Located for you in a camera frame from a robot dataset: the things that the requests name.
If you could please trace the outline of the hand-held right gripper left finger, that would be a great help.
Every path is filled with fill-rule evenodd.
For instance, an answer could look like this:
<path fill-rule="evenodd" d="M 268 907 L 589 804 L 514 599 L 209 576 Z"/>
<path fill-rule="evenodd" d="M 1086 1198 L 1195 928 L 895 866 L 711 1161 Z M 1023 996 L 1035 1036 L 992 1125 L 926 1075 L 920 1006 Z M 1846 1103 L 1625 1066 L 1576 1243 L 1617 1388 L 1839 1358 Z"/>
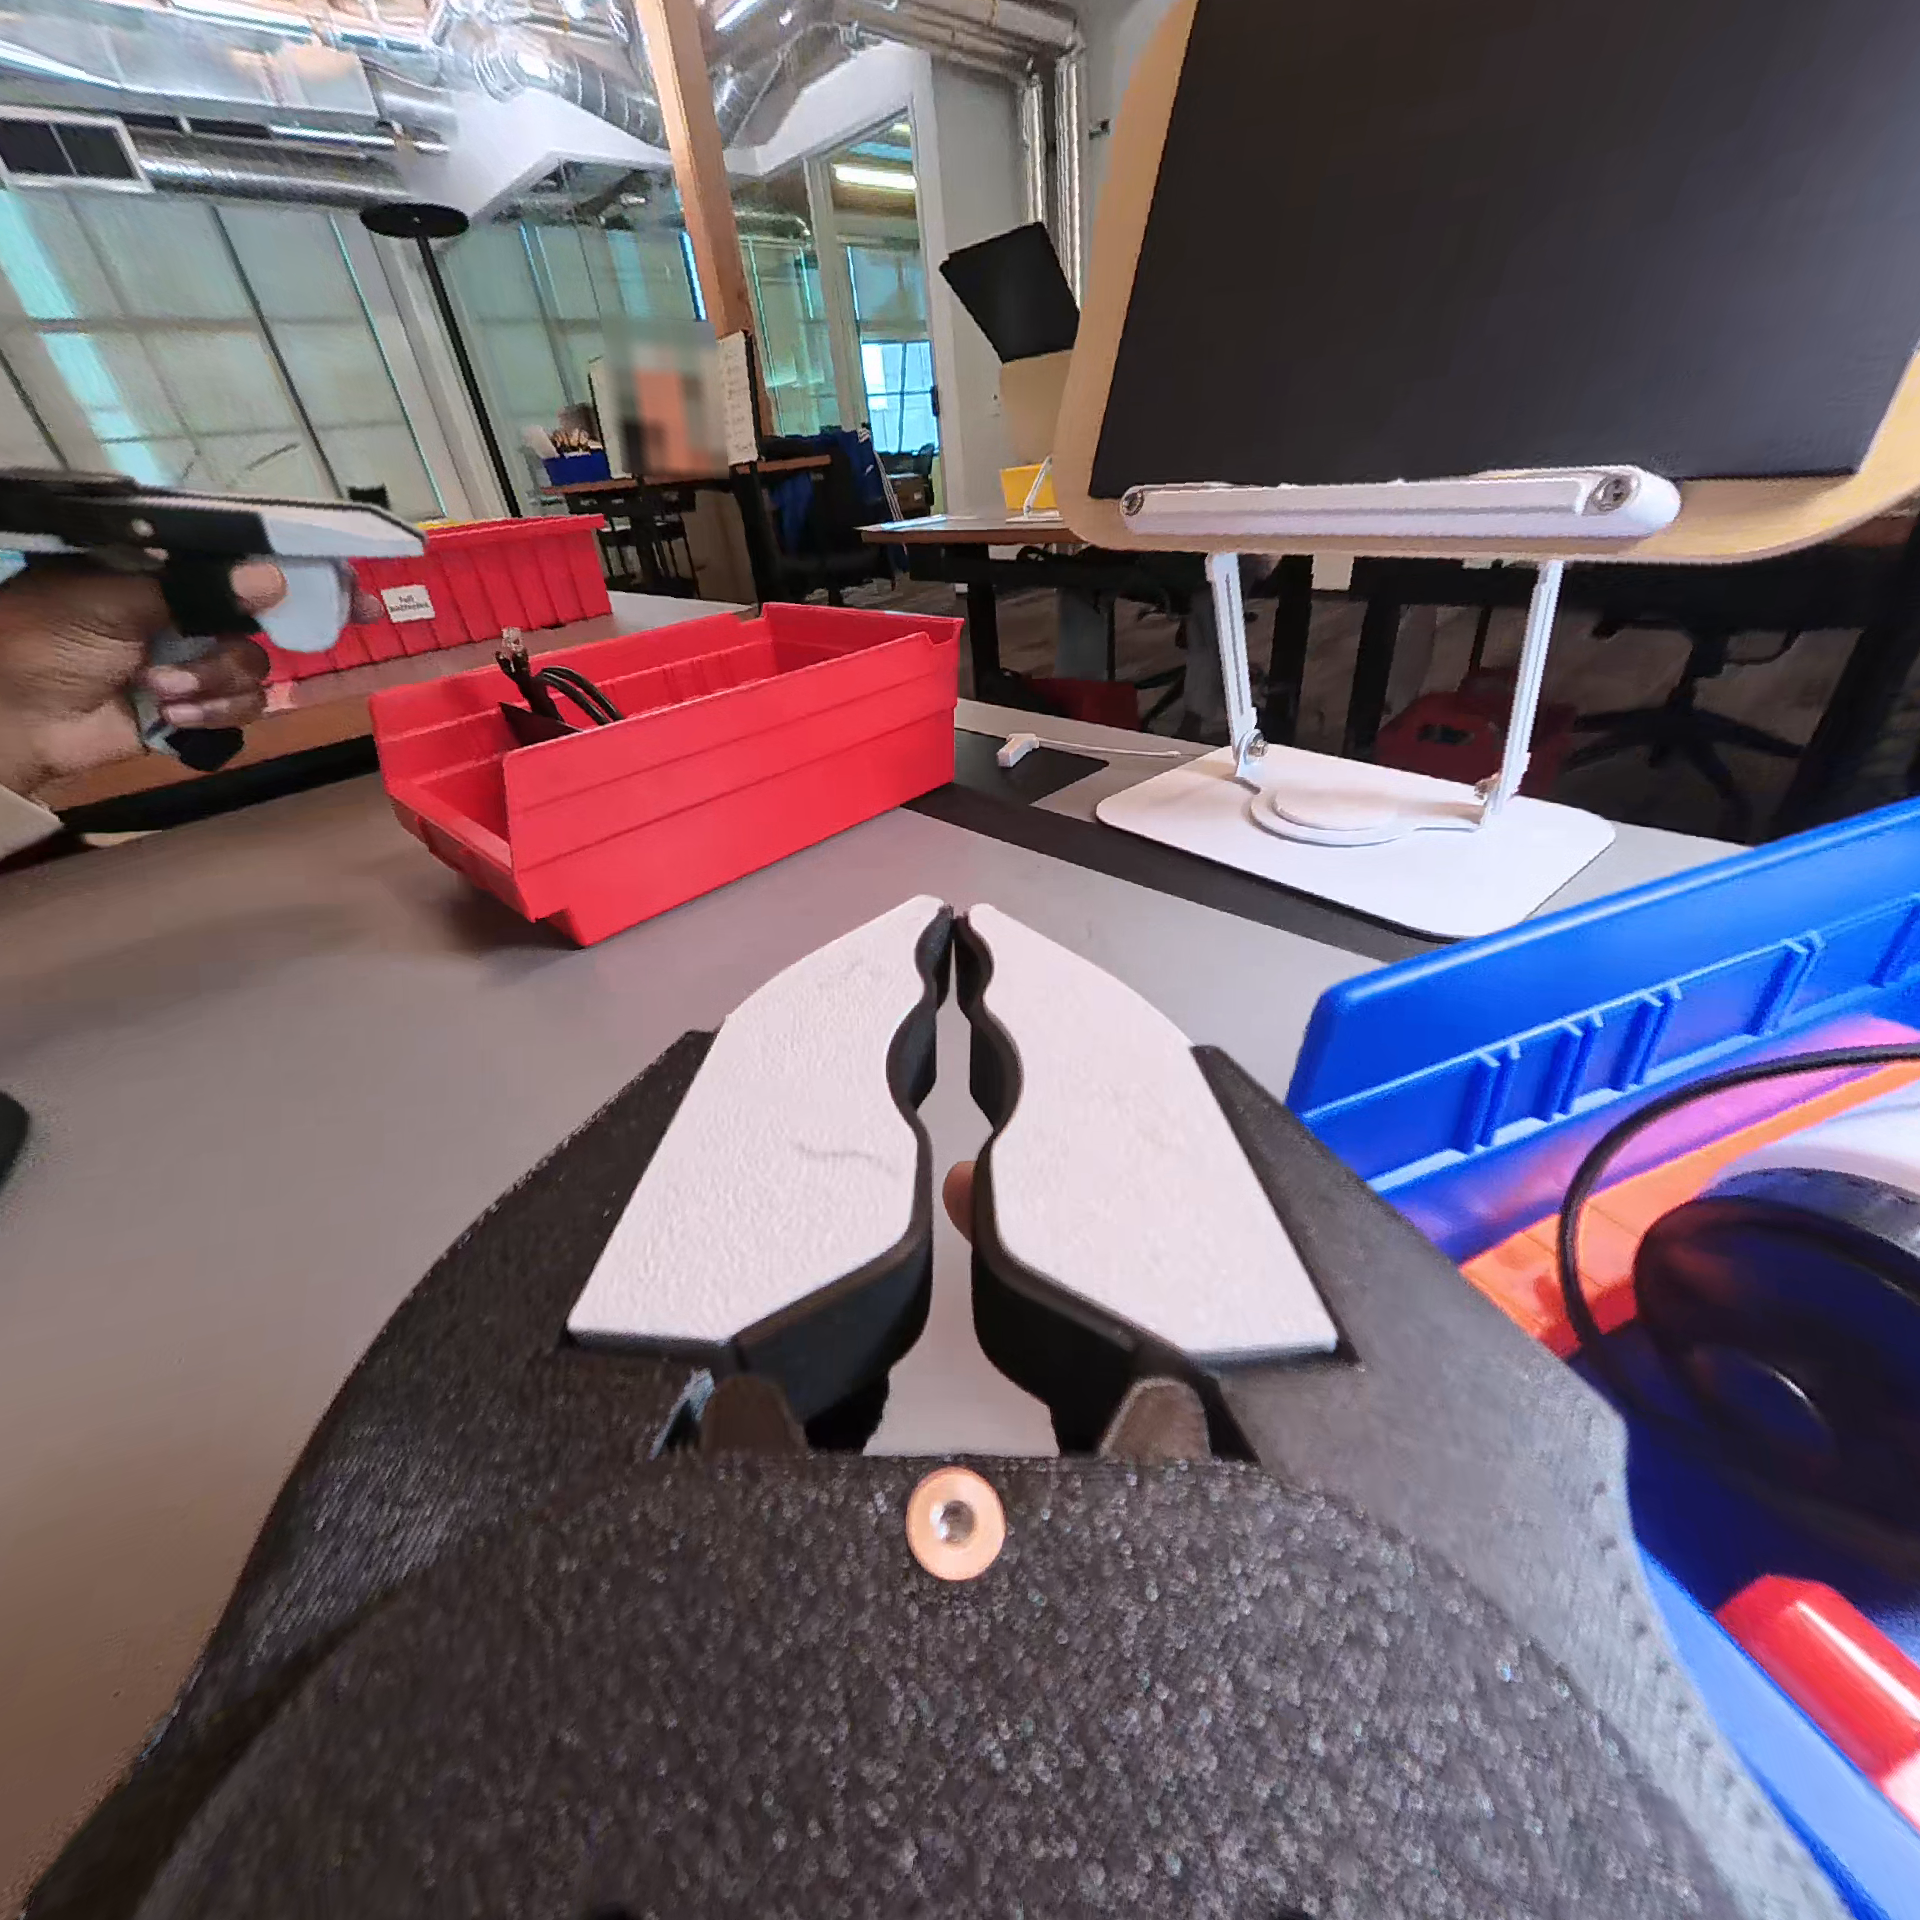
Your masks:
<path fill-rule="evenodd" d="M 866 1448 L 931 1306 L 953 911 L 921 896 L 771 976 L 708 1044 L 567 1318 L 591 1351 L 776 1386 Z"/>

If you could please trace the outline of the black panel with wooden frame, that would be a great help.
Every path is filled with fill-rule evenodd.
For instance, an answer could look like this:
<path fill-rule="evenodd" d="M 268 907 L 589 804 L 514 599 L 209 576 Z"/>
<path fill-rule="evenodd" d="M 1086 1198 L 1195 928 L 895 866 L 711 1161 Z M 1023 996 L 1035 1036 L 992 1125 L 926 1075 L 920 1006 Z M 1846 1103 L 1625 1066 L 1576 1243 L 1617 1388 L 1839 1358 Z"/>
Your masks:
<path fill-rule="evenodd" d="M 1052 457 L 1080 310 L 1047 228 L 1025 223 L 949 254 L 941 277 L 999 363 L 996 466 Z"/>
<path fill-rule="evenodd" d="M 1190 553 L 1732 565 L 1916 495 L 1916 4 L 1169 4 L 1054 485 Z"/>

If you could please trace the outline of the silver air duct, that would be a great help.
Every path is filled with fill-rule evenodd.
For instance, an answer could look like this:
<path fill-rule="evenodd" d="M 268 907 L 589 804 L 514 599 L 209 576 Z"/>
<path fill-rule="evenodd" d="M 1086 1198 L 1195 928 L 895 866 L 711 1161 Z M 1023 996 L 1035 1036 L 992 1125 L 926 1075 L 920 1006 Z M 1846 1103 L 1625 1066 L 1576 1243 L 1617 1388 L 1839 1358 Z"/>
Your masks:
<path fill-rule="evenodd" d="M 1014 83 L 1082 50 L 1067 10 L 1029 3 L 743 3 L 697 4 L 695 14 L 727 148 L 773 138 L 810 85 L 874 48 Z M 495 100 L 540 90 L 637 142 L 665 144 L 635 4 L 354 4 L 330 35 L 396 82 Z"/>

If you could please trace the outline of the grey desk with wooden edge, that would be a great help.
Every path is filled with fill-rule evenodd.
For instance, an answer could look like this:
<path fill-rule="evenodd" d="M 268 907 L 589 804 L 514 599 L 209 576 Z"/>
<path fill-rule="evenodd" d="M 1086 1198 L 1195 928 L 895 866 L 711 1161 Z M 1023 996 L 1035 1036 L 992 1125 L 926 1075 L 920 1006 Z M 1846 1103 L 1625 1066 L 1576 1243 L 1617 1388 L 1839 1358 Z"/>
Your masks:
<path fill-rule="evenodd" d="M 542 656 L 589 642 L 677 626 L 686 619 L 745 611 L 751 611 L 751 606 L 611 591 L 611 611 L 564 629 L 525 633 L 524 640 L 529 656 Z M 495 647 L 493 640 L 474 640 L 457 649 L 408 654 L 274 685 L 266 712 L 247 731 L 243 750 L 222 770 L 240 774 L 302 753 L 369 741 L 374 693 L 428 685 L 477 668 L 492 673 L 495 668 Z M 57 780 L 43 795 L 43 802 L 57 814 L 69 814 L 87 805 L 185 789 L 199 780 L 204 780 L 201 774 L 184 768 L 174 758 L 141 754 Z"/>

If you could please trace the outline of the black office chair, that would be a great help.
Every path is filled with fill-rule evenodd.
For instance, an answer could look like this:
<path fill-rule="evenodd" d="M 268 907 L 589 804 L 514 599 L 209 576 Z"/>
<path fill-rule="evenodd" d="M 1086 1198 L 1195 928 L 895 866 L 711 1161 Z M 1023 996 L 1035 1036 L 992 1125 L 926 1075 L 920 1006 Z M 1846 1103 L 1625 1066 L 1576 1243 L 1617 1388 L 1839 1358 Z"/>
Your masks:
<path fill-rule="evenodd" d="M 841 606 L 851 587 L 893 586 L 893 550 L 863 534 L 893 518 L 868 428 L 768 436 L 758 475 L 773 540 L 771 599 L 801 603 L 823 593 Z"/>

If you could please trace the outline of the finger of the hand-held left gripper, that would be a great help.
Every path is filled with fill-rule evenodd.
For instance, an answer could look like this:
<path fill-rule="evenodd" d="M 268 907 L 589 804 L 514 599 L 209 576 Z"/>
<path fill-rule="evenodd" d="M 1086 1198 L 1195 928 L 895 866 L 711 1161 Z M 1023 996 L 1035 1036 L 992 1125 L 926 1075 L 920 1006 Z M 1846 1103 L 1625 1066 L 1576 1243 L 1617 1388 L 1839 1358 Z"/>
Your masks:
<path fill-rule="evenodd" d="M 138 545 L 235 561 L 399 561 L 425 553 L 420 531 L 383 509 L 289 499 L 141 499 Z"/>

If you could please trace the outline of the red plastic bin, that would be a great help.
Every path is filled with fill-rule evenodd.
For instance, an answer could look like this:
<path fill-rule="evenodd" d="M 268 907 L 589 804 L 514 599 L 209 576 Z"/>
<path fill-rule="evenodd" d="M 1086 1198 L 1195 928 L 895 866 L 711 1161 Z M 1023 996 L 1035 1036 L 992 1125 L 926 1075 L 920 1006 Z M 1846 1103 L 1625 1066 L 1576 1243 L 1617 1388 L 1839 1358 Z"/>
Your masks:
<path fill-rule="evenodd" d="M 354 623 L 325 652 L 264 638 L 272 685 L 564 629 L 611 611 L 601 517 L 538 517 L 431 526 L 424 553 L 354 558 L 354 584 L 377 617 Z"/>
<path fill-rule="evenodd" d="M 399 823 L 579 948 L 948 786 L 957 617 L 778 606 L 534 658 L 616 710 L 540 733 L 497 664 L 373 693 Z"/>

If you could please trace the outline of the red plastic crate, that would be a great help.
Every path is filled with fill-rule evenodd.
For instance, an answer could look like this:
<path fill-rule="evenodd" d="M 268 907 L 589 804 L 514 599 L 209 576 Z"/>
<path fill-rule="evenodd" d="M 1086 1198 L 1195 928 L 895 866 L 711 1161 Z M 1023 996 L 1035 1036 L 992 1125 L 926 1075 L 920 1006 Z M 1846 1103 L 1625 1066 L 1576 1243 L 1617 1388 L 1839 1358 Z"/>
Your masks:
<path fill-rule="evenodd" d="M 1502 680 L 1423 693 L 1381 724 L 1373 758 L 1439 780 L 1487 780 L 1501 770 L 1510 693 Z M 1520 784 L 1525 797 L 1551 797 L 1576 741 L 1576 720 L 1572 703 L 1540 702 Z"/>

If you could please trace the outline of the black ceiling vent box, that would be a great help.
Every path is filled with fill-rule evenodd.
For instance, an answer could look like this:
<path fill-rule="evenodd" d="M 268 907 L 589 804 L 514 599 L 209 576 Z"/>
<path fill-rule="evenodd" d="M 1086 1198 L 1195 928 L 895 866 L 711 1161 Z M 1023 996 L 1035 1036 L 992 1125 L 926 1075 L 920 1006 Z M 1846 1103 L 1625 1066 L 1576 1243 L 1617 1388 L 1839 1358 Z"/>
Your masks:
<path fill-rule="evenodd" d="M 154 181 L 123 120 L 51 108 L 2 108 L 6 187 L 87 187 L 149 196 Z"/>

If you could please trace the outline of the black floor lamp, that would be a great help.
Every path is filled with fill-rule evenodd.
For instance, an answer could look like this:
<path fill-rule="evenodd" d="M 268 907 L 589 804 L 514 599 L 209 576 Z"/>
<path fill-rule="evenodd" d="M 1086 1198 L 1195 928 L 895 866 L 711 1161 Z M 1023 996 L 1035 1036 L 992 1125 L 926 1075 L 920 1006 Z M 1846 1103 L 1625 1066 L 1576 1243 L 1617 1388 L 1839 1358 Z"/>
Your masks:
<path fill-rule="evenodd" d="M 441 515 L 455 521 L 524 517 L 515 469 L 493 425 L 442 255 L 471 223 L 455 206 L 388 200 L 356 214 L 369 237 L 413 372 L 396 378 Z"/>

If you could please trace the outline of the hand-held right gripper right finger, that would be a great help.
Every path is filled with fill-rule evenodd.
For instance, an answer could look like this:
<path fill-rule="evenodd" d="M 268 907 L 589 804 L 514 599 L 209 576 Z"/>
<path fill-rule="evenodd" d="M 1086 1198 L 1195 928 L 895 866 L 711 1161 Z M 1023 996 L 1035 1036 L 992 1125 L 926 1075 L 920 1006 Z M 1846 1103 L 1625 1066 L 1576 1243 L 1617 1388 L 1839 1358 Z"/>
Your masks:
<path fill-rule="evenodd" d="M 1092 1453 L 1140 1381 L 1192 1388 L 1338 1355 L 1340 1332 L 1195 1044 L 1153 1004 L 1000 907 L 953 928 L 970 1089 L 973 1328 Z"/>

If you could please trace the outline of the wooden desk with black legs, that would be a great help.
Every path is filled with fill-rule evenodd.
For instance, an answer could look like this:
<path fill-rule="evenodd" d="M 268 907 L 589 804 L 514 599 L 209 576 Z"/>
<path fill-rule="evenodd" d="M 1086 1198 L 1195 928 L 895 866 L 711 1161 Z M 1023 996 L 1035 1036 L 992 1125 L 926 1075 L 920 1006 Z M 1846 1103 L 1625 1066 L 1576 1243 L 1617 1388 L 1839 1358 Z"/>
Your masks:
<path fill-rule="evenodd" d="M 1086 550 L 1054 517 L 921 517 L 868 525 L 863 542 L 900 553 L 904 576 L 923 586 L 953 587 L 966 602 L 966 649 L 973 700 L 1061 715 L 1064 708 L 1003 664 L 999 593 L 1055 587 L 1067 561 Z"/>

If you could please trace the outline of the blue plastic bin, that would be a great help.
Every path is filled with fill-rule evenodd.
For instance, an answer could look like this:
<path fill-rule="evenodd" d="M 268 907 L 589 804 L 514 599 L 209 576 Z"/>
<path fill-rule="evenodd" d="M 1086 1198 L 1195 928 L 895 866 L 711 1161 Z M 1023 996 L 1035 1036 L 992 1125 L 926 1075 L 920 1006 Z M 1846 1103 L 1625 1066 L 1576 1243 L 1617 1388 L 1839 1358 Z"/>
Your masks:
<path fill-rule="evenodd" d="M 1450 1257 L 1557 1212 L 1667 1083 L 1916 1030 L 1916 802 L 1387 967 L 1317 1006 L 1288 1103 Z M 1916 1829 L 1715 1619 L 1753 1577 L 1837 1588 L 1916 1658 L 1916 1575 L 1797 1532 L 1630 1427 L 1629 1499 L 1682 1665 L 1853 1917 L 1917 1915 Z"/>

